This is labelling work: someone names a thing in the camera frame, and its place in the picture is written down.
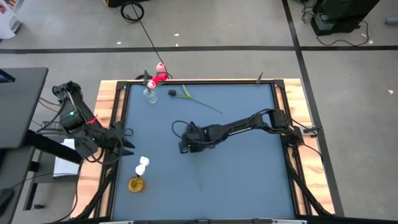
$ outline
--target computer monitor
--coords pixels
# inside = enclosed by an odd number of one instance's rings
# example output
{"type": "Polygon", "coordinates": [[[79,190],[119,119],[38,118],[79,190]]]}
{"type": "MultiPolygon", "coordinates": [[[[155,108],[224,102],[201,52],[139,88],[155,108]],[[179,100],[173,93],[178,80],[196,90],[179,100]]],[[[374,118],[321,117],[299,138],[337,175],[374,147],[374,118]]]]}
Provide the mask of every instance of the computer monitor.
{"type": "Polygon", "coordinates": [[[10,74],[0,69],[0,83],[15,82],[15,78],[10,74]]]}

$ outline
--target black metal frame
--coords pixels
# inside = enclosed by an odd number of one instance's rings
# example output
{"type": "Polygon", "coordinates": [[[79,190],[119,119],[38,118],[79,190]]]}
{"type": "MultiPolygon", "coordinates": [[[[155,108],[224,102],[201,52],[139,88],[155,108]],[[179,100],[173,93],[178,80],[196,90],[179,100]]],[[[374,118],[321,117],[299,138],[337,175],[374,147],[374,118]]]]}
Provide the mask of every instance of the black metal frame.
{"type": "MultiPolygon", "coordinates": [[[[168,82],[164,83],[164,85],[255,85],[257,80],[169,80],[168,82]]],[[[121,119],[120,121],[122,123],[126,122],[126,114],[127,114],[127,104],[129,103],[129,97],[130,97],[130,89],[132,88],[133,85],[141,85],[142,81],[120,81],[117,82],[116,85],[116,94],[114,97],[114,103],[113,103],[113,110],[111,114],[111,121],[110,123],[116,122],[116,114],[118,112],[118,106],[119,106],[119,100],[121,97],[121,90],[125,90],[124,93],[124,100],[123,100],[123,108],[122,108],[122,114],[121,114],[121,119]]],[[[289,119],[289,123],[292,124],[291,120],[291,114],[289,108],[289,102],[287,101],[287,95],[285,91],[285,86],[284,86],[284,81],[283,80],[261,80],[260,82],[261,85],[270,85],[271,86],[271,91],[274,99],[274,104],[275,108],[280,108],[280,104],[278,101],[277,97],[277,89],[280,90],[280,94],[282,96],[282,101],[283,101],[283,107],[285,109],[286,115],[289,119]]],[[[292,158],[295,160],[296,163],[296,169],[297,169],[297,174],[298,176],[303,180],[305,183],[304,179],[304,174],[303,174],[303,169],[302,169],[302,164],[300,160],[300,154],[298,153],[298,149],[293,149],[294,156],[292,158]]],[[[289,156],[289,153],[284,153],[285,160],[286,159],[291,159],[287,158],[289,156]]],[[[288,163],[285,163],[286,169],[289,168],[288,163]]],[[[110,217],[112,219],[113,216],[113,205],[114,205],[114,190],[116,188],[116,179],[118,178],[118,167],[119,164],[115,164],[112,169],[116,169],[117,174],[115,175],[114,180],[110,183],[110,191],[109,191],[109,197],[107,201],[107,209],[106,209],[106,216],[110,217]]],[[[106,177],[106,173],[109,169],[103,169],[101,171],[101,177],[100,177],[100,183],[102,184],[102,181],[106,177]]],[[[300,215],[300,208],[299,208],[299,203],[298,203],[298,198],[297,198],[297,193],[296,193],[296,188],[295,188],[295,182],[294,180],[287,176],[289,180],[289,187],[290,187],[290,194],[292,197],[292,202],[294,206],[294,213],[295,216],[300,215]]],[[[308,202],[308,200],[303,196],[303,201],[305,205],[305,213],[308,215],[312,214],[312,209],[311,206],[308,202]]],[[[100,215],[100,209],[101,209],[101,204],[102,201],[100,201],[97,204],[97,207],[95,209],[95,217],[98,217],[100,215]]],[[[212,220],[211,222],[234,222],[234,220],[212,220]]],[[[167,222],[177,222],[177,223],[197,223],[198,220],[176,220],[176,221],[167,221],[167,222]]],[[[247,220],[239,220],[239,223],[253,223],[253,222],[260,222],[258,219],[247,219],[247,220]]]]}

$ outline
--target gray floor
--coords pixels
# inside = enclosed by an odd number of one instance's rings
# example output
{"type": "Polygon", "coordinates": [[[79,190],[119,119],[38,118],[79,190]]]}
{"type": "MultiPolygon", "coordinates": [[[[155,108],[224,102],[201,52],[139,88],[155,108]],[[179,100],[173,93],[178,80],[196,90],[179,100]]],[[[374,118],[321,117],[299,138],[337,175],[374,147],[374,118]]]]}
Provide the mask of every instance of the gray floor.
{"type": "MultiPolygon", "coordinates": [[[[310,25],[300,20],[302,5],[297,1],[288,0],[300,45],[318,46],[310,25]]],[[[281,0],[151,0],[143,5],[143,23],[159,47],[292,46],[281,0]]],[[[385,17],[394,14],[398,15],[397,1],[382,0],[368,15],[372,45],[398,45],[398,26],[384,24],[385,17]]],[[[1,42],[0,49],[150,46],[139,24],[127,24],[117,10],[99,0],[29,0],[19,15],[24,26],[16,38],[1,42]]],[[[324,40],[358,43],[364,41],[362,33],[356,30],[324,40]]],[[[261,72],[264,78],[301,78],[293,51],[160,54],[175,78],[254,78],[261,72]]],[[[304,52],[303,56],[345,215],[398,220],[398,52],[304,52]]],[[[154,71],[158,62],[155,53],[0,54],[0,67],[48,67],[42,94],[47,99],[55,100],[51,86],[78,82],[90,108],[95,106],[100,80],[134,78],[144,69],[154,71]]],[[[39,106],[34,119],[41,122],[52,116],[39,106]]],[[[20,207],[14,223],[52,222],[68,213],[73,194],[73,183],[39,185],[35,203],[47,208],[22,211],[20,207]]]]}

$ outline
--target white paper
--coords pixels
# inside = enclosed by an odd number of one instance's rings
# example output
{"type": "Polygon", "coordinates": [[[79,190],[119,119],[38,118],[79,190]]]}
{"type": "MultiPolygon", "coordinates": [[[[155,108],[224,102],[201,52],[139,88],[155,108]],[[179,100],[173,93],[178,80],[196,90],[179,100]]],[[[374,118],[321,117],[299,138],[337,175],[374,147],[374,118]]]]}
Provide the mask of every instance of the white paper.
{"type": "MultiPolygon", "coordinates": [[[[64,146],[67,146],[73,150],[75,150],[75,140],[74,139],[64,139],[64,146]]],[[[55,158],[54,164],[54,175],[53,177],[63,177],[68,176],[68,174],[73,175],[76,174],[79,170],[79,164],[74,162],[66,161],[65,159],[60,159],[58,157],[55,158]]]]}

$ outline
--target wooden table frame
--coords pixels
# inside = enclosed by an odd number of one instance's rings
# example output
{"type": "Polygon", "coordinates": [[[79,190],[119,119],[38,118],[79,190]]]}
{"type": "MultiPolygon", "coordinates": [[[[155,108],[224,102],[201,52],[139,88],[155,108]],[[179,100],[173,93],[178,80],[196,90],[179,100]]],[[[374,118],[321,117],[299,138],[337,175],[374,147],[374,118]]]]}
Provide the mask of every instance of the wooden table frame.
{"type": "MultiPolygon", "coordinates": [[[[232,79],[232,80],[170,80],[169,84],[189,84],[202,83],[209,84],[209,82],[219,84],[255,84],[255,79],[232,79]]],[[[273,83],[272,89],[277,93],[275,105],[279,105],[280,109],[285,110],[286,114],[308,127],[312,126],[311,118],[307,108],[307,102],[300,82],[300,79],[283,79],[270,80],[264,79],[263,83],[273,83]]],[[[120,121],[126,115],[125,96],[129,91],[126,89],[128,83],[138,84],[142,80],[129,81],[102,81],[97,97],[94,114],[98,115],[98,120],[105,127],[112,121],[120,121]]],[[[304,141],[307,145],[318,150],[317,139],[311,136],[304,136],[304,141]]],[[[334,213],[333,202],[330,191],[326,181],[325,170],[322,161],[316,152],[311,151],[305,146],[298,148],[297,156],[292,157],[293,149],[289,151],[290,160],[297,170],[299,176],[305,180],[305,184],[310,189],[315,198],[322,204],[322,206],[330,213],[334,213]]],[[[100,164],[84,162],[81,169],[81,177],[78,182],[78,203],[71,217],[77,216],[81,213],[84,207],[94,196],[100,182],[104,179],[109,170],[103,170],[100,164]]],[[[316,215],[313,208],[309,205],[307,199],[303,197],[298,185],[289,178],[290,189],[294,201],[294,211],[296,215],[316,215]]],[[[92,217],[112,216],[113,192],[114,184],[110,184],[103,195],[101,203],[96,207],[91,214],[92,217]]]]}

